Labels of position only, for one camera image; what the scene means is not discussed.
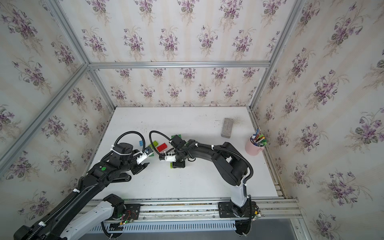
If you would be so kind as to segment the grey eraser block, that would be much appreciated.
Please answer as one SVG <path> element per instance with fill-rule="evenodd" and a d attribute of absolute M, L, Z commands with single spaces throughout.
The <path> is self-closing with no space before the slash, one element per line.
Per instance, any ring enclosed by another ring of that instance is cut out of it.
<path fill-rule="evenodd" d="M 223 138 L 230 139 L 232 136 L 232 130 L 233 130 L 234 120 L 231 118 L 224 118 L 222 130 L 221 130 L 221 136 Z"/>

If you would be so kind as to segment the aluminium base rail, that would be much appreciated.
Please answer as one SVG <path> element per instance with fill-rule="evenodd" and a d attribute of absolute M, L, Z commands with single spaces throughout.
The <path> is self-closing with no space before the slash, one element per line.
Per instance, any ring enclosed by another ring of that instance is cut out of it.
<path fill-rule="evenodd" d="M 181 222 L 181 221 L 236 221 L 243 218 L 231 215 L 219 203 L 228 202 L 229 198 L 202 199 L 124 199 L 125 204 L 138 204 L 139 215 L 135 223 L 145 222 Z M 260 220 L 303 219 L 296 200 L 284 198 L 253 198 L 259 207 Z"/>

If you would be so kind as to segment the lime green long lego brick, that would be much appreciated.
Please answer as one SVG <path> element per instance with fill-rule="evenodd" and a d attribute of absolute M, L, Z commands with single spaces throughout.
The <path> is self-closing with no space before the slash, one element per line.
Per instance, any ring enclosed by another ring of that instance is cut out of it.
<path fill-rule="evenodd" d="M 149 146 L 152 148 L 152 147 L 157 147 L 159 145 L 159 143 L 157 141 L 153 141 Z"/>

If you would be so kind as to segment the red long lego brick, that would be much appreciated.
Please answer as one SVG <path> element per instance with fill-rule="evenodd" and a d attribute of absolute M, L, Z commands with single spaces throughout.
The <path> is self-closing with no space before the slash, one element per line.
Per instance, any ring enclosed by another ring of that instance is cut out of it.
<path fill-rule="evenodd" d="M 158 152 L 160 152 L 160 153 L 163 152 L 163 151 L 165 151 L 167 148 L 168 148 L 168 145 L 167 145 L 166 143 L 163 143 L 163 144 L 157 146 L 157 150 L 158 150 Z"/>

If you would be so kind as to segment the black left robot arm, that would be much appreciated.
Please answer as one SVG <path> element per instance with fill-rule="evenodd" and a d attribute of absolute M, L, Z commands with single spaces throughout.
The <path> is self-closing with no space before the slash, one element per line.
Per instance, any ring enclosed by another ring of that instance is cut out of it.
<path fill-rule="evenodd" d="M 135 150 L 131 144 L 114 144 L 100 162 L 80 178 L 72 192 L 52 211 L 32 226 L 22 226 L 14 233 L 15 240 L 78 240 L 96 225 L 112 218 L 120 220 L 126 207 L 115 194 L 105 197 L 93 210 L 80 218 L 77 214 L 98 193 L 112 183 L 128 182 L 131 176 L 147 167 L 143 161 L 152 148 Z"/>

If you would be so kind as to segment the pink pen cup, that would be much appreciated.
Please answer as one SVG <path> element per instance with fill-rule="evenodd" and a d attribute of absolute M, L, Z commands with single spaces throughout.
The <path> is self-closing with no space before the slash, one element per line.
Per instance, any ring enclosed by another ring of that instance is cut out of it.
<path fill-rule="evenodd" d="M 258 147 L 253 141 L 254 139 L 249 138 L 246 145 L 245 145 L 245 151 L 250 156 L 257 156 L 260 152 L 262 152 L 265 148 L 264 147 Z"/>

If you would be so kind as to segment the coloured pens bundle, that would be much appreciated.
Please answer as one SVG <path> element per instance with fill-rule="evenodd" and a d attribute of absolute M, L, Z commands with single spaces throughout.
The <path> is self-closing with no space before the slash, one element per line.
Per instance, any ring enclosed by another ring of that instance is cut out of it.
<path fill-rule="evenodd" d="M 262 134 L 260 128 L 257 128 L 256 132 L 250 137 L 250 141 L 256 147 L 265 147 L 268 144 L 268 141 L 265 135 Z"/>

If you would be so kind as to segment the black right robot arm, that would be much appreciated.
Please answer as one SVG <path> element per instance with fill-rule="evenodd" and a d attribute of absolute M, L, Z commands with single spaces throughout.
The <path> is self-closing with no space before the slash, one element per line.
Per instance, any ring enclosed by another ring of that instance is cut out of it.
<path fill-rule="evenodd" d="M 176 160 L 174 164 L 196 159 L 203 159 L 214 164 L 223 180 L 232 186 L 229 204 L 236 217 L 253 218 L 260 213 L 257 204 L 247 194 L 247 182 L 253 177 L 254 169 L 232 144 L 225 142 L 222 145 L 207 145 L 195 140 L 186 142 L 178 136 L 172 138 L 170 144 L 174 148 L 173 157 Z"/>

